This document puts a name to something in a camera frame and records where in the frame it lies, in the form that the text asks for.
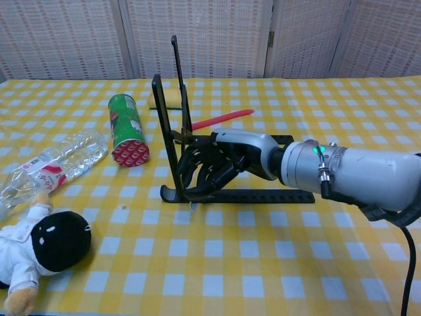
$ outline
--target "hinge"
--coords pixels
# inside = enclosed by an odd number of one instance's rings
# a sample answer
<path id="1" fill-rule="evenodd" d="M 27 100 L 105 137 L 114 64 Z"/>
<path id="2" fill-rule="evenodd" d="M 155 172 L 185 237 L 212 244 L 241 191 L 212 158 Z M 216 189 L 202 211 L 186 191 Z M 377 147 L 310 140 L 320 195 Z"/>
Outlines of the hinge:
<path id="1" fill-rule="evenodd" d="M 273 47 L 273 45 L 274 45 L 274 37 L 275 37 L 275 32 L 270 31 L 269 32 L 269 39 L 268 39 L 268 47 Z"/>

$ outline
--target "red can bottom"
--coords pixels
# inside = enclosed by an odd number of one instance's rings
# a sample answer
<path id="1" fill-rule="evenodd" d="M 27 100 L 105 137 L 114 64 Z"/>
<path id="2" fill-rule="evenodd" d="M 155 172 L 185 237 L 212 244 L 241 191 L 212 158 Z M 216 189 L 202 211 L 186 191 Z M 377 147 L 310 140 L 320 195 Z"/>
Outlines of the red can bottom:
<path id="1" fill-rule="evenodd" d="M 139 140 L 125 140 L 114 148 L 112 158 L 123 167 L 140 166 L 149 158 L 149 148 Z"/>

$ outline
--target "yellow checkered tablecloth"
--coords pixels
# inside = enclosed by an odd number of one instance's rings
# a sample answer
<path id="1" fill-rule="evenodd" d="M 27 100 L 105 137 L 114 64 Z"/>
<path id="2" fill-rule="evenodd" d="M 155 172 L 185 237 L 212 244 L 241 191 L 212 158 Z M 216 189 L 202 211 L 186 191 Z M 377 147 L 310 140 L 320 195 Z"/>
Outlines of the yellow checkered tablecloth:
<path id="1" fill-rule="evenodd" d="M 163 80 L 176 87 L 177 81 Z M 187 79 L 192 121 L 252 108 L 219 126 L 315 138 L 326 144 L 420 149 L 421 76 L 283 80 Z M 125 169 L 110 153 L 55 192 L 58 210 L 93 227 L 91 254 L 41 280 L 37 311 L 124 315 L 398 315 L 408 267 L 398 228 L 370 223 L 356 207 L 315 204 L 189 205 L 161 200 L 174 187 L 151 80 L 9 80 L 0 85 L 0 182 L 66 135 L 95 127 L 111 152 L 107 103 L 137 101 L 148 163 Z M 181 112 L 170 111 L 180 130 Z M 198 130 L 208 134 L 213 128 Z M 281 188 L 241 174 L 229 187 Z M 27 205 L 13 211 L 15 221 Z M 411 225 L 418 251 L 421 222 Z M 421 273 L 409 315 L 421 315 Z"/>

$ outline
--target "black metal stand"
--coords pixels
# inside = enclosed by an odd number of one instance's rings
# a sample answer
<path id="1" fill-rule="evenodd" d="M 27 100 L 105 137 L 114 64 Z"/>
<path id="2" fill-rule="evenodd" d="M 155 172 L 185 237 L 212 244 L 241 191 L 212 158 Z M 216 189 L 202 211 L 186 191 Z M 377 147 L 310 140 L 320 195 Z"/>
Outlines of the black metal stand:
<path id="1" fill-rule="evenodd" d="M 189 203 L 184 196 L 184 186 L 180 176 L 176 174 L 178 158 L 175 144 L 181 145 L 183 153 L 186 145 L 193 141 L 193 129 L 191 127 L 191 118 L 189 110 L 189 102 L 187 99 L 186 85 L 183 82 L 180 56 L 178 54 L 177 37 L 171 38 L 171 44 L 174 48 L 176 59 L 178 81 L 180 85 L 180 93 L 182 96 L 182 128 L 181 133 L 171 129 L 168 119 L 168 109 L 166 108 L 164 90 L 162 87 L 161 76 L 156 74 L 152 80 L 152 91 L 157 105 L 159 122 L 161 125 L 162 135 L 172 178 L 174 180 L 175 189 L 171 189 L 166 185 L 161 186 L 161 198 L 168 203 Z M 272 137 L 280 144 L 286 145 L 293 142 L 291 135 L 272 135 Z M 314 203 L 314 195 L 311 192 L 294 189 L 222 189 L 211 196 L 208 196 L 195 203 Z"/>

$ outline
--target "red stick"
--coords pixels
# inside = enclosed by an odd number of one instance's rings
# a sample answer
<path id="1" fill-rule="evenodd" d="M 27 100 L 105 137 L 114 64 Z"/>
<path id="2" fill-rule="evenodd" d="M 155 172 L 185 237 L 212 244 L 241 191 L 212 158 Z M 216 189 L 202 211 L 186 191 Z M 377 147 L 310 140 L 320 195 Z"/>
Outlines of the red stick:
<path id="1" fill-rule="evenodd" d="M 191 125 L 193 130 L 198 130 L 200 128 L 204 128 L 210 125 L 218 124 L 221 122 L 225 122 L 226 120 L 232 120 L 236 117 L 243 117 L 245 115 L 250 115 L 255 110 L 249 109 L 249 110 L 240 110 L 228 114 L 221 115 L 220 117 L 212 117 L 209 120 L 202 120 L 201 122 L 196 122 Z"/>

